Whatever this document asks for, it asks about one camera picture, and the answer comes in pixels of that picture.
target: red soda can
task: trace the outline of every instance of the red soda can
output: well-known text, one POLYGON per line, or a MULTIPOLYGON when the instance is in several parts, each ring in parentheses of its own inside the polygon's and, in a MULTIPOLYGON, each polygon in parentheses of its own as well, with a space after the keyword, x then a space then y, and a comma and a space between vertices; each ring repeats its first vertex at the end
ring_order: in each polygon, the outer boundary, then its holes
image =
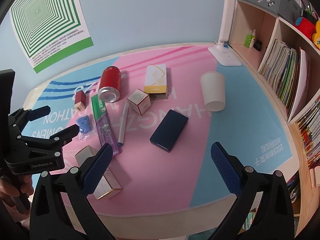
POLYGON ((121 72, 117 67, 107 67, 101 76, 98 97, 106 102, 116 102, 120 98, 121 72))

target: white bottle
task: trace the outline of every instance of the white bottle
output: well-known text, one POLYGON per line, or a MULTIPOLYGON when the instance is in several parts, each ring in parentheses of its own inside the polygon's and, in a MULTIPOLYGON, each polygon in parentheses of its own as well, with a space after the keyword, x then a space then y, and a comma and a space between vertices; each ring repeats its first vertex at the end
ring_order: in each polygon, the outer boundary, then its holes
POLYGON ((256 29, 254 29, 253 32, 252 32, 252 38, 251 38, 251 41, 250 41, 249 48, 253 47, 255 40, 256 40, 256 29))

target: marker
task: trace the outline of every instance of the marker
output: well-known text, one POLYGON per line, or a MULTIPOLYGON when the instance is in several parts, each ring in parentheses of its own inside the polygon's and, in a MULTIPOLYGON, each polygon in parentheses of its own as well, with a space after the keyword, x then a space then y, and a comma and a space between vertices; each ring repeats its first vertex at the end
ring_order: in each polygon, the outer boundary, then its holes
POLYGON ((121 125, 120 125, 118 146, 123 146, 124 132, 125 132, 125 126, 127 124, 128 110, 129 110, 129 103, 125 102, 124 103, 124 108, 123 108, 123 113, 122 113, 121 125))

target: white paper cup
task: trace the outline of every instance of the white paper cup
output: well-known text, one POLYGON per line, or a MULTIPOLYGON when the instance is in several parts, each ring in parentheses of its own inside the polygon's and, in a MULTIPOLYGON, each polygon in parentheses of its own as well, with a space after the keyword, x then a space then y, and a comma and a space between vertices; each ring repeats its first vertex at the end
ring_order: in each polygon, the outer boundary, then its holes
POLYGON ((218 72, 207 72, 200 77, 205 109, 217 112, 224 109, 226 95, 224 76, 218 72))

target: white lamp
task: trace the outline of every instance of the white lamp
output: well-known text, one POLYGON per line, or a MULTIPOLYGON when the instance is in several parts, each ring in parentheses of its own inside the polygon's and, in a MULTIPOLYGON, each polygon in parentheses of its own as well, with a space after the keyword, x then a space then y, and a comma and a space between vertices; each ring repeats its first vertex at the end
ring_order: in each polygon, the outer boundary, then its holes
POLYGON ((218 44, 208 48, 208 51, 210 51, 210 53, 215 57, 218 63, 223 66, 242 65, 240 60, 237 59, 237 57, 231 52, 231 50, 223 46, 223 43, 229 40, 233 12, 235 10, 235 1, 236 0, 224 0, 218 44))

